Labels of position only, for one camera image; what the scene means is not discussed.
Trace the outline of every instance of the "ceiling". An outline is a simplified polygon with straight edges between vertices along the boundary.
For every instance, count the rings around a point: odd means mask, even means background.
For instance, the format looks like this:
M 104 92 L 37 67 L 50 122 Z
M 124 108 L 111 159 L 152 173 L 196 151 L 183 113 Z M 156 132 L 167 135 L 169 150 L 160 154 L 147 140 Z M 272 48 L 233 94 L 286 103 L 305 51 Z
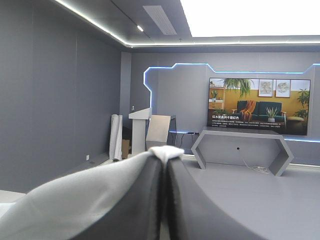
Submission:
M 192 37 L 180 0 L 51 0 L 91 23 L 105 35 L 129 49 L 194 48 L 195 52 L 211 52 L 208 48 L 284 47 L 284 51 L 307 49 L 318 52 L 320 36 L 243 36 Z M 162 6 L 177 34 L 165 35 L 143 6 Z

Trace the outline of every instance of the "light panel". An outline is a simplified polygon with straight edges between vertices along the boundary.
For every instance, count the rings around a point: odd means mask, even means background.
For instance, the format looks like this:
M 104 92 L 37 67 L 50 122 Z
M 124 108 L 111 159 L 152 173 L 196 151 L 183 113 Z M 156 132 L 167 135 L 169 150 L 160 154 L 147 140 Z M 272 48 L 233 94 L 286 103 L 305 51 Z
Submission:
M 320 1 L 180 0 L 193 37 L 320 35 Z

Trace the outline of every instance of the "tv screen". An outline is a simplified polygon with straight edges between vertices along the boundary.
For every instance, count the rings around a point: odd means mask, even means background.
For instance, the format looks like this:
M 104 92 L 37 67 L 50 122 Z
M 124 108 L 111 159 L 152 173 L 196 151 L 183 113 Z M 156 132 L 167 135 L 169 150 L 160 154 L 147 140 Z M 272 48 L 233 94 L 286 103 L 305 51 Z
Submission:
M 310 80 L 210 78 L 207 125 L 307 135 Z

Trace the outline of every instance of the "cardboard box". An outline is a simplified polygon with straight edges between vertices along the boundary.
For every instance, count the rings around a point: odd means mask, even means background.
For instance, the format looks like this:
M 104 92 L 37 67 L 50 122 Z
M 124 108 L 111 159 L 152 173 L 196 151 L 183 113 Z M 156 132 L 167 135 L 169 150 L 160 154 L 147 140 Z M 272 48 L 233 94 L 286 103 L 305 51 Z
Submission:
M 130 149 L 130 140 L 122 139 L 122 159 L 127 159 Z

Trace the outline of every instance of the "air vent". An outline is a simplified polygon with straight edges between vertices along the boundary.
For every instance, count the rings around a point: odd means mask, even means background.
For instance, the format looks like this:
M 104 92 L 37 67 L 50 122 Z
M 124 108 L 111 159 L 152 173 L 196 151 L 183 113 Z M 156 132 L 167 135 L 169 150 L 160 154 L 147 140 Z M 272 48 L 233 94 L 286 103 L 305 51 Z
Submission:
M 143 8 L 164 35 L 177 35 L 162 6 L 143 6 Z

